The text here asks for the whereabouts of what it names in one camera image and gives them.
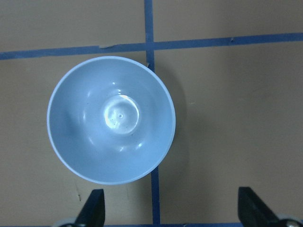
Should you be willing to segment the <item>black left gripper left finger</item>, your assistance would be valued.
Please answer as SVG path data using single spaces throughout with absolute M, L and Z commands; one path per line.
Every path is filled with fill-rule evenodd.
M 92 190 L 77 216 L 76 227 L 103 227 L 105 223 L 105 196 L 103 189 Z

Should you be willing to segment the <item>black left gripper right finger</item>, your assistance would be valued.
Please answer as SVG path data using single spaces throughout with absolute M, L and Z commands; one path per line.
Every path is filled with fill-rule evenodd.
M 284 226 L 284 221 L 250 187 L 238 189 L 238 218 L 244 227 Z

